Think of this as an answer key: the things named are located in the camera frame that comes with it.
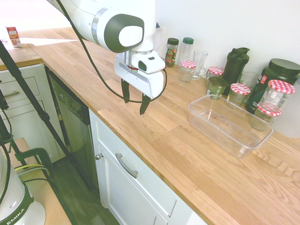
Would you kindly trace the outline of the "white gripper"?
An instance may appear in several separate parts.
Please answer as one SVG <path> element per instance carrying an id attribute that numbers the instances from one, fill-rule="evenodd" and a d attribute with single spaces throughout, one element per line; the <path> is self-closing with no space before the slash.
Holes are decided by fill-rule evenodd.
<path id="1" fill-rule="evenodd" d="M 143 93 L 140 106 L 140 115 L 143 115 L 150 104 L 151 98 L 156 98 L 163 90 L 164 75 L 161 71 L 147 74 L 138 69 L 131 70 L 123 62 L 122 53 L 118 53 L 115 58 L 114 71 L 121 80 L 122 94 L 125 103 L 130 100 L 129 85 L 132 85 Z"/>

